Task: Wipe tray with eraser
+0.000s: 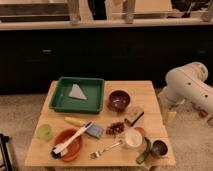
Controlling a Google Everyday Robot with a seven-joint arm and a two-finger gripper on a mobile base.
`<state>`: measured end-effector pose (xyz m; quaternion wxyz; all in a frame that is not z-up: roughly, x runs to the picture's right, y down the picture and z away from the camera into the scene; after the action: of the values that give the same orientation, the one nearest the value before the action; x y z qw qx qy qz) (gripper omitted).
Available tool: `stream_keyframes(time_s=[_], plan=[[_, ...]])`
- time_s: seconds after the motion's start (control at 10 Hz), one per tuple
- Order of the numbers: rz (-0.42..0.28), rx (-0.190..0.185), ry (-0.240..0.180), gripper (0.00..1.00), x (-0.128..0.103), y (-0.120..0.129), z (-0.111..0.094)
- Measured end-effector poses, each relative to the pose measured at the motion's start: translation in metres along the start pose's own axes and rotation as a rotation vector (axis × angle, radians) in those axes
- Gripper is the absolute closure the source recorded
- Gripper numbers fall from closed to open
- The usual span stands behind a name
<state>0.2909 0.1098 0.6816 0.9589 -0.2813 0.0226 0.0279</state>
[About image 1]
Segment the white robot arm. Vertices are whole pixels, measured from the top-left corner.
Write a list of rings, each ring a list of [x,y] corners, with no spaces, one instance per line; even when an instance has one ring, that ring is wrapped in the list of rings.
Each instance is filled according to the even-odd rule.
[[[208,69],[201,62],[192,62],[171,69],[165,76],[166,86],[158,94],[160,105],[169,109],[187,99],[213,114],[213,88],[205,83]]]

